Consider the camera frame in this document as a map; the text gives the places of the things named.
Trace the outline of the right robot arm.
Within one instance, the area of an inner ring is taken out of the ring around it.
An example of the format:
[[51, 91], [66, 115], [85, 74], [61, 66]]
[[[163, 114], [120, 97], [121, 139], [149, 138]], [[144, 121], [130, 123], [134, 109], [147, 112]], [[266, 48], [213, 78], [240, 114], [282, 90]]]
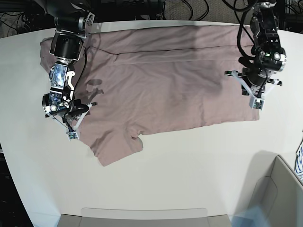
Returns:
[[72, 120], [89, 110], [74, 98], [74, 64], [86, 53], [86, 40], [94, 21], [89, 0], [38, 0], [45, 13], [54, 17], [55, 35], [49, 53], [55, 64], [49, 72], [50, 91], [43, 96], [43, 109], [47, 117], [59, 116], [70, 127]]

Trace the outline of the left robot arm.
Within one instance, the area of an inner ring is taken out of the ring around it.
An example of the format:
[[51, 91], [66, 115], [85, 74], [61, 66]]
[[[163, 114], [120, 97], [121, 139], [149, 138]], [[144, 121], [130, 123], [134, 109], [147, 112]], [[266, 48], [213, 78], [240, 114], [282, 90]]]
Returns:
[[[273, 7], [275, 0], [249, 0], [247, 10], [243, 12], [237, 35], [237, 46], [241, 53], [239, 62], [244, 66], [241, 77], [252, 93], [260, 98], [265, 84], [271, 75], [282, 71], [286, 64], [286, 53], [281, 47], [278, 35], [278, 19]], [[241, 47], [243, 23], [248, 10], [252, 9], [250, 29], [253, 35], [251, 56]]]

